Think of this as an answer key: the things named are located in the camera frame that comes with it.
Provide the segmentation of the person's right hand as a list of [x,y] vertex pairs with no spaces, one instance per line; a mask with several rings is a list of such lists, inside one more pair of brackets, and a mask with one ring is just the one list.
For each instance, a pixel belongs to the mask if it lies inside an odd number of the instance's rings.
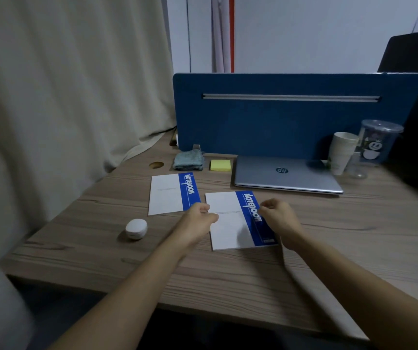
[[280,237],[284,247],[297,252],[305,237],[305,230],[292,207],[285,201],[272,198],[260,204],[260,209],[275,209],[275,221],[266,221]]

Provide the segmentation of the person's left hand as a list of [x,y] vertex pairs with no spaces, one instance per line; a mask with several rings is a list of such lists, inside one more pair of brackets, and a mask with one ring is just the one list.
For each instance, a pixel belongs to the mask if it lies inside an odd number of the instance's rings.
[[180,218],[174,227],[171,238],[184,248],[194,247],[205,235],[210,232],[214,224],[205,224],[203,213],[210,213],[210,205],[194,203]]

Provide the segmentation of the white and blue notebook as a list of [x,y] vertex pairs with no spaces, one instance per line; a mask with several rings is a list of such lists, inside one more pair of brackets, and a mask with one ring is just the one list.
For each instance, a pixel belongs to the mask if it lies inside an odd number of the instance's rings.
[[210,228],[213,251],[278,245],[276,235],[259,214],[253,191],[206,193],[210,213],[218,221]]
[[192,172],[152,176],[148,216],[187,211],[200,202]]

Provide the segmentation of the person's left forearm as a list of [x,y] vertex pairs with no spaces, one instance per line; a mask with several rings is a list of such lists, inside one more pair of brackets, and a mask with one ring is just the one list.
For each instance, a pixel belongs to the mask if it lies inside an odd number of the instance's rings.
[[171,274],[197,240],[193,230],[175,229],[48,350],[135,350]]

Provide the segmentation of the person's right forearm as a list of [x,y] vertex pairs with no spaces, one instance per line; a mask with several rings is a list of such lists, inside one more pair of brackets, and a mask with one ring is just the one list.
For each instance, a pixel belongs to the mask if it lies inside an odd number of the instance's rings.
[[282,233],[379,350],[418,350],[418,300],[304,232]]

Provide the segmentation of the silver laptop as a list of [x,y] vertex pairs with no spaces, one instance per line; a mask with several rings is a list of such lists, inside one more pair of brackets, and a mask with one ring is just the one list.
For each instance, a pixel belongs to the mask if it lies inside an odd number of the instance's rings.
[[234,185],[313,194],[344,193],[326,164],[317,159],[238,156]]

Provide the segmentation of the folded grey-blue cloth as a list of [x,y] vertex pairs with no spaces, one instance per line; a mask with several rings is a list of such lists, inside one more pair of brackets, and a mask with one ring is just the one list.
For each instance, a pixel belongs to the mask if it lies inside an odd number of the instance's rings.
[[200,149],[178,153],[174,160],[172,169],[178,171],[202,171],[204,169],[205,158]]

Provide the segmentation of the white round earbuds case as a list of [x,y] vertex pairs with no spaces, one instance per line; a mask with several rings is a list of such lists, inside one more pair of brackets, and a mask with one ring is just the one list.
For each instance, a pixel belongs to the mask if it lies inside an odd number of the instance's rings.
[[132,219],[125,226],[125,234],[130,240],[141,240],[147,233],[148,224],[144,219]]

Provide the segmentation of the blue desk divider panel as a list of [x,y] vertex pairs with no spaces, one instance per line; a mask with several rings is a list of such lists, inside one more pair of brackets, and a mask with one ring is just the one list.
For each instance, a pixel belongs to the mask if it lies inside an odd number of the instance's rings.
[[[364,119],[404,124],[418,73],[175,74],[178,147],[206,153],[326,159],[336,132]],[[381,96],[378,103],[205,100],[202,94]]]

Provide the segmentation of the white paper cup stack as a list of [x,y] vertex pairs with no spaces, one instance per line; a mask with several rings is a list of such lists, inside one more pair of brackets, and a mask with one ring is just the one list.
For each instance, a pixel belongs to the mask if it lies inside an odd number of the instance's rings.
[[327,159],[327,166],[333,175],[343,174],[358,142],[358,135],[342,131],[334,133]]

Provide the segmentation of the small clear plastic cup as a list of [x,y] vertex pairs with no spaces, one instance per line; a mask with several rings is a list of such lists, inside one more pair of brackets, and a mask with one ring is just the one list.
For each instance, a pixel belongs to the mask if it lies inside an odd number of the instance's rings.
[[346,173],[356,179],[366,179],[367,173],[360,163],[360,152],[354,152],[351,156],[347,166]]

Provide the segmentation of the clear printed cup with lid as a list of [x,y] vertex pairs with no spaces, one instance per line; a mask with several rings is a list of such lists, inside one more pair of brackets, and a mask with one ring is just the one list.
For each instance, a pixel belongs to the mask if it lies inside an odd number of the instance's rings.
[[364,119],[359,132],[358,152],[363,164],[384,163],[399,135],[404,132],[400,124],[376,119]]

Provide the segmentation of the red and white pole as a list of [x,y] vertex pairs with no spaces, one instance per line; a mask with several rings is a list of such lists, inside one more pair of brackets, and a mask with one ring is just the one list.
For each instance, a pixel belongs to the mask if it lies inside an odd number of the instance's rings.
[[213,71],[235,71],[235,0],[211,0]]

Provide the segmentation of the beige curtain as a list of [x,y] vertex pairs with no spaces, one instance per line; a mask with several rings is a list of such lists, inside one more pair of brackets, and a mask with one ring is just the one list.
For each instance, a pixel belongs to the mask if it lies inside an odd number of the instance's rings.
[[[163,0],[0,0],[0,259],[176,123]],[[0,350],[34,320],[0,269]]]

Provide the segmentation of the silver divider rail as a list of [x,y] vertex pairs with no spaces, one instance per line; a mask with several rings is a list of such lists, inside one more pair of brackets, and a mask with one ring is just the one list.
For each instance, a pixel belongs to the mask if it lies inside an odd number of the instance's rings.
[[378,103],[381,96],[202,94],[205,100]]

